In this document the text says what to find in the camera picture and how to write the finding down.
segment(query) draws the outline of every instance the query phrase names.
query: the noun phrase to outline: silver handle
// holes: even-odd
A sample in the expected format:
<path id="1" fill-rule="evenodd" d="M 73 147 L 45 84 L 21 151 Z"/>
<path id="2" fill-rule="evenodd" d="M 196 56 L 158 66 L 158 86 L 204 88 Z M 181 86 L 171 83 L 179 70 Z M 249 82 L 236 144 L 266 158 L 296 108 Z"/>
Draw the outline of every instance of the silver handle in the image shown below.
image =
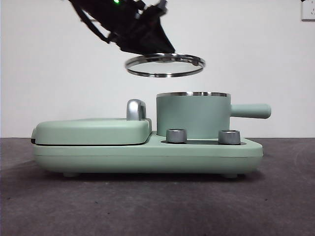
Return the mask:
<path id="1" fill-rule="evenodd" d="M 131 99 L 127 103 L 127 120 L 141 120 L 147 118 L 147 109 L 144 101 Z"/>

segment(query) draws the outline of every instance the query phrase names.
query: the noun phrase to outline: mint green pot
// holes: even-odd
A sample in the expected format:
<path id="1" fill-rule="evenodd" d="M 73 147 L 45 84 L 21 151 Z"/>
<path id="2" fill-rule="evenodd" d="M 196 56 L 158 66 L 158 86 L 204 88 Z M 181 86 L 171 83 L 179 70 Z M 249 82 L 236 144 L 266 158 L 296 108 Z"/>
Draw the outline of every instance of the mint green pot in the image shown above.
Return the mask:
<path id="1" fill-rule="evenodd" d="M 185 129 L 187 138 L 214 139 L 230 129 L 230 117 L 268 118 L 267 104 L 231 105 L 228 93 L 171 92 L 157 95 L 157 135 L 167 129 Z"/>

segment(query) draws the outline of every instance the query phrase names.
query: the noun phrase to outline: silver ring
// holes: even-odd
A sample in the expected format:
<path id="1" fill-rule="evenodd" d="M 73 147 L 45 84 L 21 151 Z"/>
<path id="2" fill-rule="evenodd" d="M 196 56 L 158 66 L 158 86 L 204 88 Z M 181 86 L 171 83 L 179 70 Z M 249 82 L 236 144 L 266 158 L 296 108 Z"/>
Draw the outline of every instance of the silver ring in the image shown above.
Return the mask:
<path id="1" fill-rule="evenodd" d="M 190 63 L 198 67 L 196 70 L 176 72 L 176 73 L 149 73 L 130 69 L 134 65 L 148 63 L 148 62 L 185 62 Z M 143 55 L 135 58 L 131 58 L 125 62 L 125 68 L 133 75 L 146 76 L 146 77 L 157 77 L 157 78 L 170 78 L 170 77 L 181 77 L 186 75 L 193 75 L 201 72 L 206 66 L 204 59 L 184 54 L 176 53 L 156 53 Z"/>

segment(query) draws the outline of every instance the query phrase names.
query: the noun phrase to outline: pot handle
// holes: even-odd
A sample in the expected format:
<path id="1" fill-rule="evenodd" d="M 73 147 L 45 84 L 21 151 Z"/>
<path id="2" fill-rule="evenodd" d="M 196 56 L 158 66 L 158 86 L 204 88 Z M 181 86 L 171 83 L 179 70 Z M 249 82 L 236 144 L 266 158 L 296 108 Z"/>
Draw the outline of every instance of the pot handle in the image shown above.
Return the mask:
<path id="1" fill-rule="evenodd" d="M 271 107 L 268 104 L 237 104 L 231 105 L 232 117 L 267 119 L 271 115 Z"/>

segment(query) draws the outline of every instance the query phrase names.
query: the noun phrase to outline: dark gray mat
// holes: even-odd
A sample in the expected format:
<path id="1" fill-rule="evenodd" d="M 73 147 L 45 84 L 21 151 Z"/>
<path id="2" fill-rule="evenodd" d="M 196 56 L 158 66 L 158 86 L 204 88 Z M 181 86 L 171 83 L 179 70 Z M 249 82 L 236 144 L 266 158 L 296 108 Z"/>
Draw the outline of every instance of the dark gray mat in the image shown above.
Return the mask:
<path id="1" fill-rule="evenodd" d="M 259 170 L 218 175 L 40 169 L 29 139 L 1 139 L 1 235 L 313 236 L 315 139 L 252 139 Z"/>

